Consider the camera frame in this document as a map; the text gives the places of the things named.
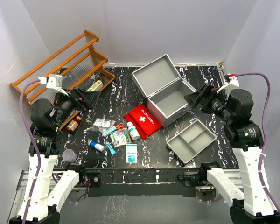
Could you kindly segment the white green-label pill bottle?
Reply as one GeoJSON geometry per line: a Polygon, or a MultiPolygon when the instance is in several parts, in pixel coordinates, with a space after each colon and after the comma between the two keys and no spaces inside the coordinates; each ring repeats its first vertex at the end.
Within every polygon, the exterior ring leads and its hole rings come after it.
{"type": "Polygon", "coordinates": [[[133,125],[131,121],[127,122],[127,127],[132,140],[137,140],[140,138],[140,134],[138,133],[136,127],[133,125]]]}

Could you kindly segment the clear plastic bag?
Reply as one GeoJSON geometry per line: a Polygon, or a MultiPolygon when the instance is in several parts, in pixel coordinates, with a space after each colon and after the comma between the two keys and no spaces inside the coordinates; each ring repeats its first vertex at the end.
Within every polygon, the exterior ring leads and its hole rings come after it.
{"type": "Polygon", "coordinates": [[[106,130],[109,130],[111,127],[113,127],[114,124],[115,124],[114,120],[97,118],[91,125],[91,129],[93,131],[104,132],[106,130]]]}

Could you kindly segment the red first aid pouch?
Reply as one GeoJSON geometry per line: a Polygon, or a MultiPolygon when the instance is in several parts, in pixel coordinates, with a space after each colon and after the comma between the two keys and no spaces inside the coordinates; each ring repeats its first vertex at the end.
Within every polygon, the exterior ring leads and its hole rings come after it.
{"type": "Polygon", "coordinates": [[[162,124],[143,104],[138,105],[125,114],[124,118],[127,122],[132,122],[142,140],[145,140],[162,127],[162,124]]]}

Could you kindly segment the bandage packet bundle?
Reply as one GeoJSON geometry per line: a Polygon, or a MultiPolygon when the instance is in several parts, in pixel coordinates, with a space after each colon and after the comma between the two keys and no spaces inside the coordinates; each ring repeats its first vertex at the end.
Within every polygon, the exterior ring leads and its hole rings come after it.
{"type": "Polygon", "coordinates": [[[115,148],[130,144],[132,142],[127,128],[112,132],[110,137],[115,148]]]}

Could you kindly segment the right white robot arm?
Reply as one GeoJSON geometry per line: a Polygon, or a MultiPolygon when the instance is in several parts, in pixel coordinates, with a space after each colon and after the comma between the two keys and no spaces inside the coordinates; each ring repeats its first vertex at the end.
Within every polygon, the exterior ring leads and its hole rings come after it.
{"type": "Polygon", "coordinates": [[[250,92],[233,89],[228,96],[209,84],[184,96],[191,108],[214,114],[224,122],[224,132],[236,156],[243,189],[240,190],[217,162],[203,163],[197,180],[212,184],[229,206],[234,224],[280,224],[280,208],[272,199],[264,169],[265,143],[260,127],[251,119],[250,92]]]}

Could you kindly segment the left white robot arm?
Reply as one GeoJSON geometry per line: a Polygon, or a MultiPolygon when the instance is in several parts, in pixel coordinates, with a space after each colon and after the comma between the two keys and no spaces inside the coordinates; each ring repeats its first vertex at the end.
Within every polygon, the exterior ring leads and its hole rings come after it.
{"type": "Polygon", "coordinates": [[[31,107],[32,124],[26,124],[30,136],[29,173],[24,198],[11,224],[57,224],[60,210],[75,186],[83,186],[87,174],[82,165],[70,164],[53,189],[50,189],[53,169],[58,159],[58,132],[68,122],[74,110],[93,109],[100,91],[83,91],[78,87],[62,89],[54,102],[36,100],[31,107]]]}

